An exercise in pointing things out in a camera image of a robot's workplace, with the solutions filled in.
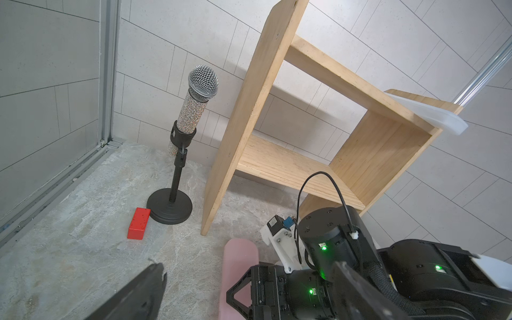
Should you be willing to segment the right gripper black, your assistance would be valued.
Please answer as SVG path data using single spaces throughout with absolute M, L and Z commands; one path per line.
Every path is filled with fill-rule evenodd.
M 316 271 L 255 265 L 226 293 L 244 319 L 335 319 L 331 285 Z

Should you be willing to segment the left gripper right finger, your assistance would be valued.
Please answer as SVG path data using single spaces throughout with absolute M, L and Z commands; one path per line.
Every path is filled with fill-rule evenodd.
M 336 261 L 332 267 L 333 290 L 331 298 L 336 319 L 409 319 L 345 261 Z

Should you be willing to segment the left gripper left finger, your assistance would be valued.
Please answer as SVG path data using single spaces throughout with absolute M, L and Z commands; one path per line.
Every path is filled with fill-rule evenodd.
M 162 263 L 153 263 L 88 319 L 157 319 L 167 285 Z

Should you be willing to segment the pink pencil case top shelf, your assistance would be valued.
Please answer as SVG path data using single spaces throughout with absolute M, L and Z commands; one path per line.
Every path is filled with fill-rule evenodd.
M 247 239 L 231 239 L 223 252 L 218 319 L 244 319 L 226 302 L 226 293 L 254 265 L 259 263 L 257 246 Z

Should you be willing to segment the clear white pencil case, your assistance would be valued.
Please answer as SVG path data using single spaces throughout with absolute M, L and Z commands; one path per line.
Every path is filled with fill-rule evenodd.
M 461 135 L 468 128 L 468 124 L 461 117 L 451 111 L 391 93 L 388 93 L 388 96 L 399 102 L 417 116 L 421 117 L 429 124 L 444 131 L 448 131 L 451 134 Z

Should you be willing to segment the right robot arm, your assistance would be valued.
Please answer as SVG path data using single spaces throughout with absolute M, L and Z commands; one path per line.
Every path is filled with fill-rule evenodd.
M 297 224 L 307 269 L 250 267 L 226 294 L 245 319 L 510 319 L 511 292 L 453 245 L 405 239 L 377 249 L 353 207 Z

